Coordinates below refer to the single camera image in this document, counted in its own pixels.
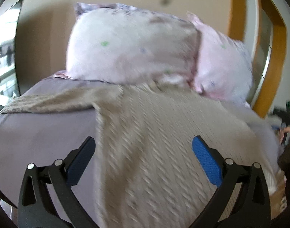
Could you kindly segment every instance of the metal screw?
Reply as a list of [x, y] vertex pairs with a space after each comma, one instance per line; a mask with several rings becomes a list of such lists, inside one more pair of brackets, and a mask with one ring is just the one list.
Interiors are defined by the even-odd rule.
[[259, 163], [255, 162], [254, 163], [254, 167], [257, 168], [257, 169], [260, 169], [261, 168], [261, 165]]
[[34, 167], [34, 164], [33, 164], [33, 163], [31, 163], [31, 164], [28, 164], [28, 166], [27, 166], [28, 170], [31, 170], [31, 169], [33, 169], [33, 167]]
[[233, 164], [234, 161], [231, 158], [227, 158], [227, 159], [225, 159], [225, 163], [226, 164]]
[[59, 166], [62, 164], [62, 159], [57, 159], [54, 161], [54, 165]]

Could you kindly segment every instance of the pillowcase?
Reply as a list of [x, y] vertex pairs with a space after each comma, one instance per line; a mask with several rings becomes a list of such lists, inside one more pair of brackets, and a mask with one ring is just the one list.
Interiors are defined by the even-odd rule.
[[244, 44], [232, 40], [187, 13], [201, 32], [197, 70], [191, 86], [215, 100], [244, 103], [252, 86], [252, 62]]
[[198, 31], [175, 16], [130, 7], [80, 11], [66, 58], [66, 76], [115, 84], [192, 80]]

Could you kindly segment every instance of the glass panel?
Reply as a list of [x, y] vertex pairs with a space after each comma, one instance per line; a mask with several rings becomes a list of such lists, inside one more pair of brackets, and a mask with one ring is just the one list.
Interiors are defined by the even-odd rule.
[[22, 1], [18, 1], [0, 16], [0, 110], [19, 96], [14, 63], [14, 39]]
[[263, 84], [267, 67], [269, 64], [270, 54], [271, 54], [271, 45], [273, 40], [273, 23], [270, 18], [261, 9], [261, 34], [260, 34], [260, 43], [258, 45], [258, 51], [253, 63], [253, 86], [249, 91], [247, 97], [247, 102], [254, 105], [257, 97], [260, 93], [261, 86]]

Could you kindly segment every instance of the bed sheet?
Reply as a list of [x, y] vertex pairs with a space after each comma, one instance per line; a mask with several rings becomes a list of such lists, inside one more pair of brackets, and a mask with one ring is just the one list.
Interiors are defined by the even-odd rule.
[[[26, 94], [57, 93], [75, 87], [95, 87], [100, 82], [72, 81], [49, 77], [32, 87]], [[278, 145], [269, 125], [244, 106], [222, 103], [239, 119], [244, 120], [260, 137], [273, 171], [277, 172]], [[5, 114], [0, 116], [0, 190], [18, 204], [21, 181], [29, 163], [37, 166], [52, 164], [78, 148], [87, 136], [95, 138], [94, 109], [57, 114]], [[94, 162], [91, 160], [72, 190], [86, 212], [94, 215]], [[52, 187], [51, 199], [61, 218], [68, 220]]]

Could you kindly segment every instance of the wooden trim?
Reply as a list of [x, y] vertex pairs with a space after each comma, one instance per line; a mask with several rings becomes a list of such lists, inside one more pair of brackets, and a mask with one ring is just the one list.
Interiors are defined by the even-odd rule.
[[254, 56], [254, 61], [252, 62], [252, 66], [254, 66], [255, 64], [255, 59], [258, 55], [258, 49], [259, 49], [259, 44], [260, 44], [260, 40], [261, 40], [261, 26], [262, 26], [262, 16], [261, 16], [261, 0], [258, 0], [258, 9], [259, 9], [259, 25], [258, 25], [258, 38], [257, 38], [257, 44], [256, 44], [256, 50], [255, 50], [255, 56]]
[[246, 0], [232, 0], [228, 36], [243, 41], [246, 24]]
[[273, 23], [273, 43], [267, 73], [253, 110], [264, 118], [275, 98], [286, 56], [286, 26], [272, 0], [261, 0], [262, 9]]

